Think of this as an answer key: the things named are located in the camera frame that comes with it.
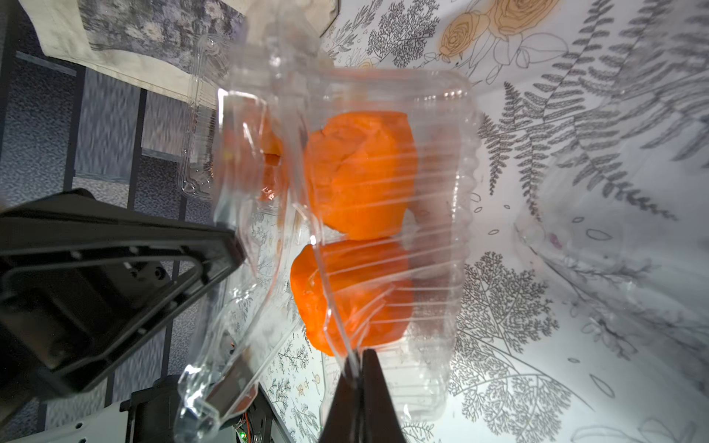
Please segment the orange fruit two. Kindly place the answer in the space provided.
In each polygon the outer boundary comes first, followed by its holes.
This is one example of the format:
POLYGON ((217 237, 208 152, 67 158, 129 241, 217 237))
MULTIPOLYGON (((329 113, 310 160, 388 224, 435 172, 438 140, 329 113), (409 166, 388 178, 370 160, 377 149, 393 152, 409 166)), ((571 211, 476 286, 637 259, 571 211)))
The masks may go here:
POLYGON ((306 245, 291 266, 290 284, 310 344, 327 356, 345 354, 333 317, 338 314, 353 349, 400 340, 414 310, 407 251, 391 238, 346 240, 321 249, 333 291, 328 306, 316 251, 306 245))

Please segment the orange fruit one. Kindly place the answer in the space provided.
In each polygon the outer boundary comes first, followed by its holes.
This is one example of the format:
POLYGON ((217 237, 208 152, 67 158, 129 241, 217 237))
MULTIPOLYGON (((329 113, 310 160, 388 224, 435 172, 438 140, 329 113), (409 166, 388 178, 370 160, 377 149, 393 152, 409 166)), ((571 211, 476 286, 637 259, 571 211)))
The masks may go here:
POLYGON ((415 194, 418 154, 407 114, 338 114, 313 132, 304 154, 309 206, 351 240, 401 232, 415 194))

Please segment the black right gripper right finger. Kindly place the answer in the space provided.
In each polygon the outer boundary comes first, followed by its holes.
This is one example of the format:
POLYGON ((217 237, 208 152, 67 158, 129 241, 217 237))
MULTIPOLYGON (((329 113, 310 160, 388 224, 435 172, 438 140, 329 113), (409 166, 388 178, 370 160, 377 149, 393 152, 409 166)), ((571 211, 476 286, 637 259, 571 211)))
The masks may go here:
POLYGON ((362 441, 406 443, 375 350, 363 352, 362 441))

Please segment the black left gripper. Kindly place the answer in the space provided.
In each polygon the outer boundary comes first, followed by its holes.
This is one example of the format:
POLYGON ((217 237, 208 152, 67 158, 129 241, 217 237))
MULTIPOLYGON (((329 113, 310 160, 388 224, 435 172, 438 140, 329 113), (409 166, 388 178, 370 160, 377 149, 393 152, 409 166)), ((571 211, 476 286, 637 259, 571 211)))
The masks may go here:
MULTIPOLYGON (((246 255, 220 226, 133 212, 76 189, 1 215, 1 395, 90 391, 246 255)), ((127 442, 292 442, 256 384, 242 413, 197 429, 178 376, 131 394, 127 442)))

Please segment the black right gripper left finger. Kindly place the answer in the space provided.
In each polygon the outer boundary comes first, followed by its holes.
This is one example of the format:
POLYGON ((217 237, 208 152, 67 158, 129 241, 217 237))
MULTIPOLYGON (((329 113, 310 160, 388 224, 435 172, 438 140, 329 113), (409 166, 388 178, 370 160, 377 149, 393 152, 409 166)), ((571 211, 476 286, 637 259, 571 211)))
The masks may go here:
POLYGON ((360 354, 356 358, 356 371, 349 363, 341 371, 319 443, 365 441, 363 360, 360 354))

